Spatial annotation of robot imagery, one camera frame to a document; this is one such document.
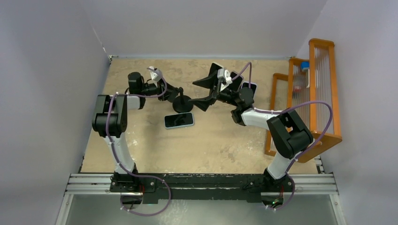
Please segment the black round base phone stand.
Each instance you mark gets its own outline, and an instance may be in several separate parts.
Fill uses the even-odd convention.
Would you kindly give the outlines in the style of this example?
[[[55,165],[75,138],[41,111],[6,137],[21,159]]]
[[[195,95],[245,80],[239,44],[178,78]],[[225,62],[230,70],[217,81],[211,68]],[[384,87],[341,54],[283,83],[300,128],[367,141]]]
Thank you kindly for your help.
[[[176,97],[172,101],[173,110],[177,113],[188,113],[193,109],[193,104],[189,101],[191,98],[184,95],[182,87],[176,89]]]

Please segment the white case phone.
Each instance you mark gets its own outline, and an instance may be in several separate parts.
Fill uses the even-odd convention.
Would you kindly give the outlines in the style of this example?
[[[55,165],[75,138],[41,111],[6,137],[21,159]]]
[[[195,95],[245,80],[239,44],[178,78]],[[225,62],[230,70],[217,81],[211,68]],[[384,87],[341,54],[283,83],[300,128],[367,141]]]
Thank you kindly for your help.
[[[217,74],[217,73],[218,73],[218,70],[219,70],[219,69],[223,69],[223,68],[224,68],[224,67],[223,67],[222,65],[220,65],[220,64],[218,64],[218,63],[216,63],[216,62],[213,62],[213,63],[211,64],[211,66],[210,66],[209,75],[211,75],[211,74],[213,74],[213,73]]]

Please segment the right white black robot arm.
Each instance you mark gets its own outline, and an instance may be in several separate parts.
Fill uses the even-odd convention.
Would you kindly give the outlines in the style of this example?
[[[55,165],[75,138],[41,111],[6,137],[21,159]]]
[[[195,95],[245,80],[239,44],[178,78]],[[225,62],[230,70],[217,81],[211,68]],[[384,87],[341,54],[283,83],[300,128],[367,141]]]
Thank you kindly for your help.
[[[295,157],[313,142],[313,135],[295,110],[265,112],[255,109],[252,88],[233,89],[230,87],[233,83],[229,75],[213,72],[192,83],[208,89],[208,96],[191,99],[190,102],[203,111],[216,101],[233,105],[235,109],[231,111],[231,117],[236,124],[264,128],[270,132],[276,154],[264,171],[263,184],[266,189],[274,191],[281,186]]]

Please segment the purple case phone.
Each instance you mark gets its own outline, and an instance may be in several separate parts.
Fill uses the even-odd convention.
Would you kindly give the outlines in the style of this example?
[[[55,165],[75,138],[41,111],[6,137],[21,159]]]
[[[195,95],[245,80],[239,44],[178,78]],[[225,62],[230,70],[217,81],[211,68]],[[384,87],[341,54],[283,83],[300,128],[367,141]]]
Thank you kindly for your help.
[[[234,78],[232,84],[228,86],[229,89],[233,91],[238,91],[241,87],[241,84],[244,80],[244,77],[242,75],[238,75],[236,71],[232,71],[230,73],[231,78]]]

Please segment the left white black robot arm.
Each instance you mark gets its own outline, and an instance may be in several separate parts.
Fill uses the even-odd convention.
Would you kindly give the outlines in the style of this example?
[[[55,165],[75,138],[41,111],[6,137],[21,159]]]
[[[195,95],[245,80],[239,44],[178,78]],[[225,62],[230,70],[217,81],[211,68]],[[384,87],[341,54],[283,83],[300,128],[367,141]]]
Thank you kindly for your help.
[[[151,68],[149,81],[139,72],[128,74],[128,88],[123,94],[98,95],[94,109],[92,128],[102,137],[111,151],[115,170],[111,178],[114,187],[136,191],[144,180],[153,180],[148,175],[138,174],[132,158],[125,132],[128,126],[128,110],[141,110],[148,98],[172,102],[183,88],[168,84],[161,71]]]

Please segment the blue case phone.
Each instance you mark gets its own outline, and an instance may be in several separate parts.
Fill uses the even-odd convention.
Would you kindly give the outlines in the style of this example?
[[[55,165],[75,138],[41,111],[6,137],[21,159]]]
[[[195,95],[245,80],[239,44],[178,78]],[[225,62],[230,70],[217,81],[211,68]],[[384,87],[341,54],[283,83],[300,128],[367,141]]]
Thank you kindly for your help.
[[[172,114],[164,117],[164,126],[166,129],[189,127],[194,124],[195,120],[191,112]]]

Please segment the lilac case phone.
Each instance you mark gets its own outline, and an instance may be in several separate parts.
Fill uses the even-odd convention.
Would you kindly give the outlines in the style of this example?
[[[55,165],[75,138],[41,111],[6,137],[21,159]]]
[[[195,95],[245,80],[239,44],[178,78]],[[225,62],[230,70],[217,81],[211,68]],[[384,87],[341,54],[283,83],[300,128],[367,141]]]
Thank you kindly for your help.
[[[257,90],[257,84],[248,82],[248,81],[244,81],[241,85],[241,88],[250,88],[253,91],[253,94],[255,95],[256,90]]]

